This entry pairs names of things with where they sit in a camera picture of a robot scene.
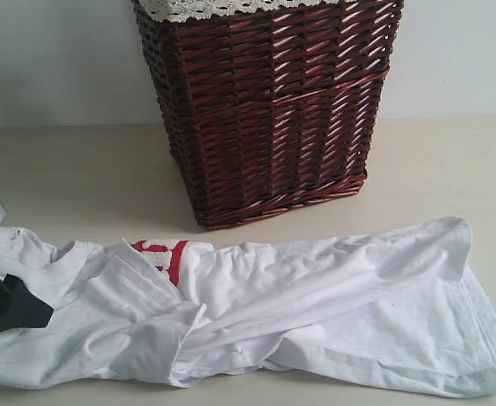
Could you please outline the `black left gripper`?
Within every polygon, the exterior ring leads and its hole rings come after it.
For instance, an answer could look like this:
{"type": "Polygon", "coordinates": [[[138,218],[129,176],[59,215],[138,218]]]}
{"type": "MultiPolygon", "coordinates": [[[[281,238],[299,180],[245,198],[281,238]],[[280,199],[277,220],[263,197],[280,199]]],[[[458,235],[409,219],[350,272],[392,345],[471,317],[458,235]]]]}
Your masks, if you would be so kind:
{"type": "Polygon", "coordinates": [[[0,279],[0,332],[44,328],[52,314],[52,306],[32,294],[20,278],[8,274],[0,279]]]}

